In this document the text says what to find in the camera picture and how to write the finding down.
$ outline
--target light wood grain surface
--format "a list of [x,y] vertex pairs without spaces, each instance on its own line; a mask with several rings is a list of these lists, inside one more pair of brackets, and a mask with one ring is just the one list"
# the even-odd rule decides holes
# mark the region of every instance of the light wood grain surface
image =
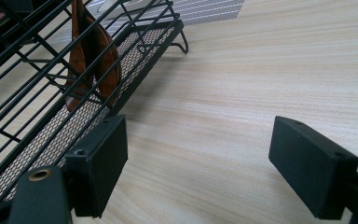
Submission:
[[314,218],[268,154],[284,116],[358,156],[358,1],[246,0],[185,32],[190,52],[120,112],[129,160],[103,218],[75,223],[348,223]]

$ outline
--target metal wire rack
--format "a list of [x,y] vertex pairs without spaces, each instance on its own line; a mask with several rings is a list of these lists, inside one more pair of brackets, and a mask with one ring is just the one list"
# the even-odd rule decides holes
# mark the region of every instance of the metal wire rack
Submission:
[[[100,97],[97,87],[107,77],[107,71],[101,80],[94,79],[83,96],[77,96],[80,103],[68,111],[65,97],[72,94],[102,57],[98,56],[74,79],[73,85],[67,86],[66,73],[74,70],[67,60],[70,50],[112,10],[125,8],[124,2],[117,1],[76,40],[66,46],[54,46],[50,40],[71,21],[67,9],[71,0],[46,1],[26,16],[19,16],[6,1],[0,0],[0,10],[5,12],[0,20],[0,202],[14,197],[17,180],[25,172],[51,164],[63,166],[65,153],[102,119],[118,113],[168,46],[177,46],[187,53],[184,25],[172,10],[171,1],[152,1],[145,8],[125,10],[104,27],[107,30],[117,20],[127,19],[110,34],[113,42],[102,53],[117,46],[119,58],[109,70],[121,66],[119,85],[107,99]],[[146,17],[145,12],[151,7],[159,14]],[[60,22],[51,26],[54,20]],[[7,22],[14,23],[5,30],[2,27]],[[184,47],[173,43],[179,35]],[[48,52],[48,56],[40,58],[40,51]],[[23,74],[24,69],[33,72]]]

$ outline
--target brown leather item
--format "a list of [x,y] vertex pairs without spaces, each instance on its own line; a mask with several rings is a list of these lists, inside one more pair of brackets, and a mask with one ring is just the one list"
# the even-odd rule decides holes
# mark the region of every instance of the brown leather item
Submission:
[[[77,39],[93,22],[95,19],[87,11],[81,0],[72,1],[72,38]],[[104,28],[98,24],[91,32],[82,39],[71,50],[69,55],[69,64],[75,68],[79,75],[83,74],[87,67],[103,52],[104,49],[112,42],[110,35]],[[92,71],[88,73],[83,80],[77,84],[76,89],[72,91],[78,97],[65,97],[65,104],[68,111],[73,111],[79,104],[81,96],[86,95],[93,83],[93,76],[99,81],[103,74],[113,65],[118,59],[116,46],[111,47],[102,58],[95,64]],[[68,71],[68,77],[75,77],[75,75]],[[121,80],[121,66],[118,63],[112,71],[101,81],[97,87],[101,96],[106,99],[115,90],[116,86]],[[68,79],[66,86],[70,86],[75,81]],[[116,100],[113,97],[107,105],[112,105]]]

